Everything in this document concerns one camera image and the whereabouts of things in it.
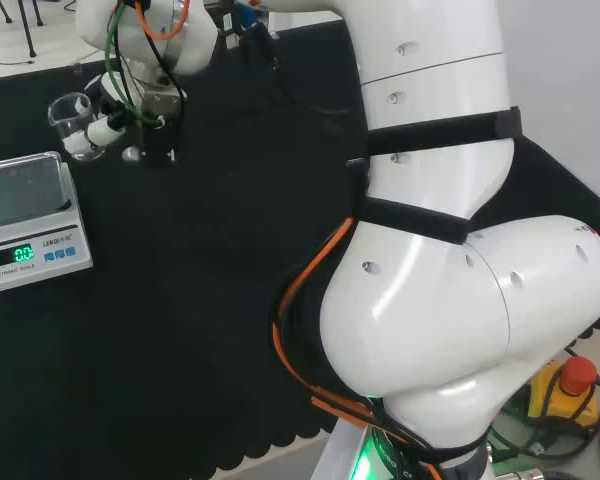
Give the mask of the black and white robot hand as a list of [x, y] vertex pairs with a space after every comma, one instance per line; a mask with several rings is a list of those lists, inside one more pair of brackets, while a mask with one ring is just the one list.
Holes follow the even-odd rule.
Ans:
[[177, 162], [186, 100], [165, 77], [151, 83], [115, 70], [56, 99], [48, 121], [76, 160], [92, 161], [121, 145], [128, 164], [169, 168]]

